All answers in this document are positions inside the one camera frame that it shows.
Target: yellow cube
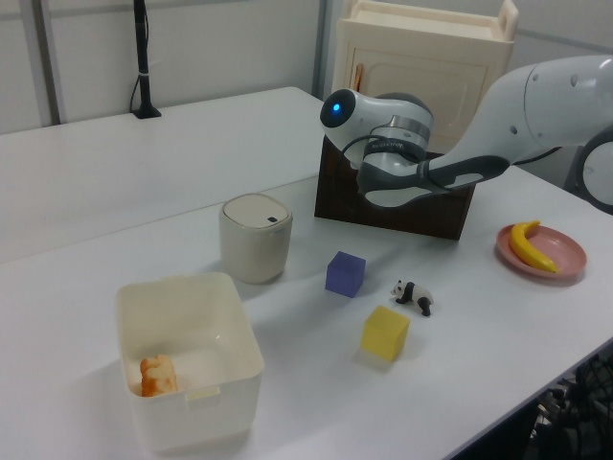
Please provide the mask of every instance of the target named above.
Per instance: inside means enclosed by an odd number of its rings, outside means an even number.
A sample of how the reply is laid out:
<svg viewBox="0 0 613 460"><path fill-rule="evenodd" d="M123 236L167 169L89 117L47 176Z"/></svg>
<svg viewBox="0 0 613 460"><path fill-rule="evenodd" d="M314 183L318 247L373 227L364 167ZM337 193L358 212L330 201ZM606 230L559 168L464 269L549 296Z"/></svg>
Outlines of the yellow cube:
<svg viewBox="0 0 613 460"><path fill-rule="evenodd" d="M393 361L404 346L411 320L379 305L364 322L360 347Z"/></svg>

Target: yellow banana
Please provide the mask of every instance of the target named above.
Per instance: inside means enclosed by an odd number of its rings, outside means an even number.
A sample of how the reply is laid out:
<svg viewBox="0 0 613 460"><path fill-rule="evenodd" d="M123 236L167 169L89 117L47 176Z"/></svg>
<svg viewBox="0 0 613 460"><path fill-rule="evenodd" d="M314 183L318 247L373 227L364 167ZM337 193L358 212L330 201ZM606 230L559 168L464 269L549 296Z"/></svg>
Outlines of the yellow banana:
<svg viewBox="0 0 613 460"><path fill-rule="evenodd" d="M512 227L509 237L511 249L525 264L540 270L557 273L554 261L532 246L527 238L527 234L538 225L540 225L539 220L516 223Z"/></svg>

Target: panda figurine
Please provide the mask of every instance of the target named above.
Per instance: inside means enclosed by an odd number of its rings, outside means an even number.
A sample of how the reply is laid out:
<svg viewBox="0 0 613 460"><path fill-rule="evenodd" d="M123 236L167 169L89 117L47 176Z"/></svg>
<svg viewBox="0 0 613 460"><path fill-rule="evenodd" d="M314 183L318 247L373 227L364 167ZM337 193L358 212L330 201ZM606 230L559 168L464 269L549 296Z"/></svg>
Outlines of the panda figurine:
<svg viewBox="0 0 613 460"><path fill-rule="evenodd" d="M434 303L434 299L427 289L415 283L402 283L398 280L394 289L392 289L392 294L396 296L398 304L413 301L420 306L423 316L430 316L430 305Z"/></svg>

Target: plate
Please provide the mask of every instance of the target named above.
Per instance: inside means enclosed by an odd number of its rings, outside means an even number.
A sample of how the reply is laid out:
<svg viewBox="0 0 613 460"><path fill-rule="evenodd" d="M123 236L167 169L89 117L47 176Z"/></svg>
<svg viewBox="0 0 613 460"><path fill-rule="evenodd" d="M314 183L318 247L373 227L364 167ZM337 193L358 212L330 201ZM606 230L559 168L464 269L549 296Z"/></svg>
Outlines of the plate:
<svg viewBox="0 0 613 460"><path fill-rule="evenodd" d="M529 266L511 249L509 243L511 229L512 225L508 225L498 232L496 245L505 260L526 273L543 278L570 278L581 273L587 264L585 251L575 240L553 228L539 225L530 232L530 243L554 261L557 273Z"/></svg>

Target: black pole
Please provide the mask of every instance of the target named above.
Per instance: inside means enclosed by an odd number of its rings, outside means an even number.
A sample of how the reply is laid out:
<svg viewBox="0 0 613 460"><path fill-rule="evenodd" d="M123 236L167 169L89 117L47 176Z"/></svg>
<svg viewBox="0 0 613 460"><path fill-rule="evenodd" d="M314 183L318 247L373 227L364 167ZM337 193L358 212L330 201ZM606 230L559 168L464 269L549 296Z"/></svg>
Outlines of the black pole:
<svg viewBox="0 0 613 460"><path fill-rule="evenodd" d="M141 86L141 107L138 110L133 110L132 113L140 120L162 116L160 111L151 103L146 15L145 0L134 0L134 24L136 26L136 52L138 53L138 80Z"/></svg>

